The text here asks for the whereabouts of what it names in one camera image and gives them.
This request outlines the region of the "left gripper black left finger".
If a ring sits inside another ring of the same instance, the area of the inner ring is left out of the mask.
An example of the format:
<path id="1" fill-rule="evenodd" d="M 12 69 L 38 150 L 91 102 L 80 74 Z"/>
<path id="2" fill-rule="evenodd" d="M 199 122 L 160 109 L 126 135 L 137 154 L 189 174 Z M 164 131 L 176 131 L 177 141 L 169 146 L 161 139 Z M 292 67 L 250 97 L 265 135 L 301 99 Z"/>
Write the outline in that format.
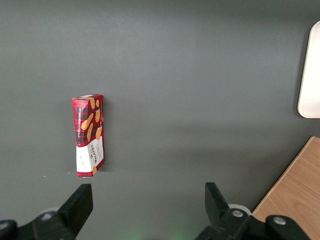
<path id="1" fill-rule="evenodd" d="M 92 185 L 81 184 L 58 208 L 47 210 L 18 226 L 12 219 L 0 221 L 2 240 L 74 240 L 93 210 Z"/>

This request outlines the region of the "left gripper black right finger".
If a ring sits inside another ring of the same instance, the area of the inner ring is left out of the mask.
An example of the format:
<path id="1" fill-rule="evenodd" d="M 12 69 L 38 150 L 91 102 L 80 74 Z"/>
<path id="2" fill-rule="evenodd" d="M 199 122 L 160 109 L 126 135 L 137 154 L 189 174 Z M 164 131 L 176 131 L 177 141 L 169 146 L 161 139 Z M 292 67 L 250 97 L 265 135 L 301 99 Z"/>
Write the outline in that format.
<path id="1" fill-rule="evenodd" d="M 198 240 L 308 240 L 291 218 L 269 215 L 265 222 L 239 207 L 229 207 L 214 182 L 205 184 L 205 210 L 210 221 Z"/>

